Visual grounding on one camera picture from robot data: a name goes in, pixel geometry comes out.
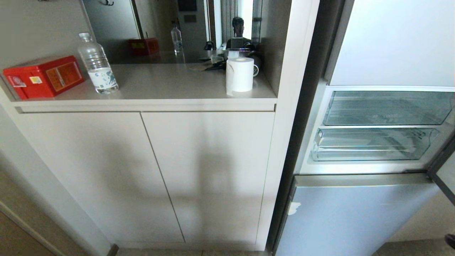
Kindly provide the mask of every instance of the refrigerator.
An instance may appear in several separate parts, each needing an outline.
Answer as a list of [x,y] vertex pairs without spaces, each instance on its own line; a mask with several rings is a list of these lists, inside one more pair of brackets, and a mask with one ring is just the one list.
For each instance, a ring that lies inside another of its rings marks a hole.
[[305,113],[305,126],[269,246],[371,256],[439,190],[455,204],[455,1],[321,5],[315,34],[332,30],[331,42],[312,41],[309,61],[324,54],[315,43],[327,60],[305,85],[307,64],[312,104],[295,117]]

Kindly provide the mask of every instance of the mirror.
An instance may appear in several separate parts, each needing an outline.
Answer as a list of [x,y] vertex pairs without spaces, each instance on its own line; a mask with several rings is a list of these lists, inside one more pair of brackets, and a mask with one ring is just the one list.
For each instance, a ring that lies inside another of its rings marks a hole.
[[[82,1],[111,64],[198,63],[216,50],[253,49],[259,38],[254,33],[262,0]],[[174,26],[182,35],[181,52],[174,51]]]

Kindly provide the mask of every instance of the toilet paper roll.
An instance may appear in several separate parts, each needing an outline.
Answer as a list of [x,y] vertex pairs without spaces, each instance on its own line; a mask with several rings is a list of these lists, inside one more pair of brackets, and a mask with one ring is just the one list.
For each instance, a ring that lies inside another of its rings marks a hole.
[[253,88],[254,59],[234,58],[226,62],[226,93],[247,92]]

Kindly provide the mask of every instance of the curtain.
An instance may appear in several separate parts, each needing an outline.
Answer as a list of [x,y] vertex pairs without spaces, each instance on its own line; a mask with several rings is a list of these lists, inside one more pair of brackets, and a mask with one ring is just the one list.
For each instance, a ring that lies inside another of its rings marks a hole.
[[238,0],[221,0],[221,38],[225,43],[234,37],[232,19],[237,16]]

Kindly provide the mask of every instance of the bottle cap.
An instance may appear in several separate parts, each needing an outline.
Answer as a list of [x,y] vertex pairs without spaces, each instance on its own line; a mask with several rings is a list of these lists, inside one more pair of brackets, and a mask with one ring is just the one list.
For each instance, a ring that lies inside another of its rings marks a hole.
[[89,32],[82,32],[82,33],[79,33],[79,37],[81,39],[91,39],[91,35]]

